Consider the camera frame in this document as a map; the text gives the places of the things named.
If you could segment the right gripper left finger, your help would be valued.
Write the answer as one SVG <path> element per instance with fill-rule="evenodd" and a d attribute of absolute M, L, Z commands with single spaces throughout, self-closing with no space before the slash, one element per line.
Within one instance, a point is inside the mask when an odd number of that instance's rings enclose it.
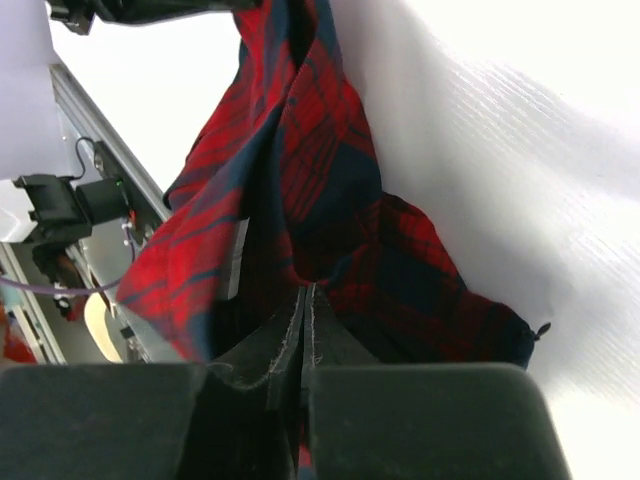
<path fill-rule="evenodd" d="M 296 477 L 305 295 L 298 288 L 210 365 L 199 396 L 201 479 Z"/>

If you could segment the red plaid skirt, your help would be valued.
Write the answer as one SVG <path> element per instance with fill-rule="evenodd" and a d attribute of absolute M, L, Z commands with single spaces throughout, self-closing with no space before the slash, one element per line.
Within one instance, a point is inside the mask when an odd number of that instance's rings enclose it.
<path fill-rule="evenodd" d="M 234 20 L 237 75 L 119 303 L 206 362 L 224 333 L 242 338 L 316 283 L 381 361 L 526 367 L 537 333 L 471 292 L 429 218 L 382 189 L 329 3 L 266 1 Z"/>

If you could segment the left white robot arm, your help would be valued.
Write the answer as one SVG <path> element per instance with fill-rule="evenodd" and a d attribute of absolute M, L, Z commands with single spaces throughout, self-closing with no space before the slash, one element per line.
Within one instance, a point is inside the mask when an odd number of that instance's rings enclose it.
<path fill-rule="evenodd" d="M 218 11 L 241 11 L 251 1 L 52 1 L 50 18 L 86 36 L 94 19 L 128 27 L 152 25 Z M 54 175 L 37 166 L 32 173 L 12 173 L 1 183 L 8 207 L 1 213 L 5 243 L 33 246 L 34 262 L 55 283 L 64 278 L 59 251 L 90 237 L 97 225 L 121 221 L 126 243 L 140 250 L 167 218 L 159 195 L 137 160 L 116 153 L 116 135 L 75 78 L 59 65 L 54 86 L 63 113 L 98 136 L 78 136 L 74 143 L 78 175 Z"/>

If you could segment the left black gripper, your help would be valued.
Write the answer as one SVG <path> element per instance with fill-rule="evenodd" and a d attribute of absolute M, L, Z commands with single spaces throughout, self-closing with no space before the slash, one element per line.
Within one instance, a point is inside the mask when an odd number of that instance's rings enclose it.
<path fill-rule="evenodd" d="M 78 35 L 88 35 L 93 21 L 143 26 L 210 12 L 256 8 L 259 0 L 48 0 L 50 18 Z"/>

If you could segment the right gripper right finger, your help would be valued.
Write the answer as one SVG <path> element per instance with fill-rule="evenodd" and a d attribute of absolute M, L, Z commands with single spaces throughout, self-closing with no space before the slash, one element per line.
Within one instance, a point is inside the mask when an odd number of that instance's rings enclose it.
<path fill-rule="evenodd" d="M 382 364 L 337 320 L 322 289 L 303 304 L 301 399 L 318 479 L 388 479 Z"/>

